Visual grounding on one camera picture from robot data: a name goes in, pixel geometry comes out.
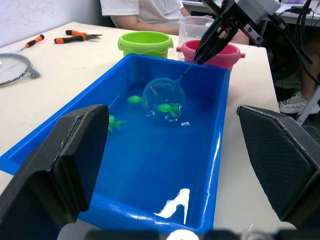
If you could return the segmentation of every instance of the green bucket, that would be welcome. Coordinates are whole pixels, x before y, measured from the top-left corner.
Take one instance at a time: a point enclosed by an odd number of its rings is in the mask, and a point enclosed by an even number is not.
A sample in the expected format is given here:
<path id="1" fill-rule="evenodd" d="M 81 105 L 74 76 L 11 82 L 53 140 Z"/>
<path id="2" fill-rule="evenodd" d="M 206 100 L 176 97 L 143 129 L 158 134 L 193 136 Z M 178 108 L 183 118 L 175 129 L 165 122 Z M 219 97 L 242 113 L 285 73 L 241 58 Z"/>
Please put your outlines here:
<path id="1" fill-rule="evenodd" d="M 118 48 L 123 51 L 123 56 L 143 54 L 167 58 L 168 49 L 173 47 L 174 43 L 169 35 L 155 31 L 129 32 L 123 34 L 118 41 Z"/>

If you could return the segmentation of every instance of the clear plastic cup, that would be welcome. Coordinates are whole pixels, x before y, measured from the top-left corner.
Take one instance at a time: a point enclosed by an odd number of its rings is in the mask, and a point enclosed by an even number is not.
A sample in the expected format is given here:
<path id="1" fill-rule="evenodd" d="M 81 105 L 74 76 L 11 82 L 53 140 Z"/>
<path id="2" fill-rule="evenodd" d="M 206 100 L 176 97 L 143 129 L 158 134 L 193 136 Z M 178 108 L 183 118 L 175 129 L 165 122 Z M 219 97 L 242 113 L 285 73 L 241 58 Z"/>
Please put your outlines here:
<path id="1" fill-rule="evenodd" d="M 212 18 L 203 16 L 185 16 L 180 19 L 179 47 L 186 41 L 201 39 L 207 29 L 213 24 Z M 178 60 L 184 60 L 184 55 L 178 53 Z"/>

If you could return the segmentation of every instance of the orange handle screwdriver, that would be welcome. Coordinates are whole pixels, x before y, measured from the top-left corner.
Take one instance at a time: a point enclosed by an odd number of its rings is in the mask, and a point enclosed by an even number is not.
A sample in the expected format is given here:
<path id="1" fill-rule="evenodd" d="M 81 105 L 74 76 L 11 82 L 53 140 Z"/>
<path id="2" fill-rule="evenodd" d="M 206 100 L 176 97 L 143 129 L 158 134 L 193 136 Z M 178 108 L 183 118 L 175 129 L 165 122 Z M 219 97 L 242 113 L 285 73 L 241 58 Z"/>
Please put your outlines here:
<path id="1" fill-rule="evenodd" d="M 86 32 L 79 32 L 79 31 L 74 31 L 74 30 L 66 30 L 65 34 L 72 35 L 72 36 L 80 36 L 80 35 L 85 36 L 85 35 L 87 35 Z"/>
<path id="2" fill-rule="evenodd" d="M 31 40 L 31 41 L 27 42 L 25 44 L 25 47 L 21 48 L 20 51 L 23 51 L 25 49 L 28 49 L 28 48 L 32 47 L 33 45 L 35 45 L 36 43 L 40 42 L 43 39 L 45 39 L 45 36 L 40 34 L 40 36 L 38 36 L 35 40 Z"/>

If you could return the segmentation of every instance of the pliers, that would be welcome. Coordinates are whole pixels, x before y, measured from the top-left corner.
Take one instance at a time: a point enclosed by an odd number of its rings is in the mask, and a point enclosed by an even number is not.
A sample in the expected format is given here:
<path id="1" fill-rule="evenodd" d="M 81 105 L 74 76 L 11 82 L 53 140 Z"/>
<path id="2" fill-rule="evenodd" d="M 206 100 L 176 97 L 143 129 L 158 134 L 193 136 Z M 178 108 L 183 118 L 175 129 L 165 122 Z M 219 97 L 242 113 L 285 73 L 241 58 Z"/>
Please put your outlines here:
<path id="1" fill-rule="evenodd" d="M 72 37 L 60 37 L 60 38 L 55 38 L 54 42 L 56 44 L 67 44 L 71 42 L 83 42 L 85 40 L 90 40 L 90 39 L 99 39 L 102 34 L 87 34 L 86 32 L 79 32 L 75 30 L 66 30 L 65 34 L 70 35 Z"/>

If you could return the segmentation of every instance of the green plastic fish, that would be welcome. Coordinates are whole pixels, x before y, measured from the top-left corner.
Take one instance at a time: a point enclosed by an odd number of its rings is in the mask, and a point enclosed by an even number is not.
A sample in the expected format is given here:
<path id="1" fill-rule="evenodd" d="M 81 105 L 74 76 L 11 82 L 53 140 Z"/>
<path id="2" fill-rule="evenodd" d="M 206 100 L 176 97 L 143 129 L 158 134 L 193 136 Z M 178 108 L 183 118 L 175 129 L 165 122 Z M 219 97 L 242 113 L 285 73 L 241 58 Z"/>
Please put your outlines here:
<path id="1" fill-rule="evenodd" d="M 128 98 L 128 102 L 129 102 L 130 104 L 140 103 L 140 102 L 141 102 L 141 97 L 140 97 L 140 96 L 137 96 L 137 95 L 131 96 L 131 97 Z"/>
<path id="2" fill-rule="evenodd" d="M 109 127 L 108 131 L 112 133 L 113 128 L 120 129 L 120 125 L 123 124 L 125 121 L 124 120 L 118 120 L 116 121 L 115 116 L 109 115 Z"/>
<path id="3" fill-rule="evenodd" d="M 170 104 L 159 105 L 158 111 L 163 113 L 170 113 L 174 118 L 177 117 L 177 114 L 181 113 L 179 103 L 176 103 L 173 106 L 171 106 Z"/>

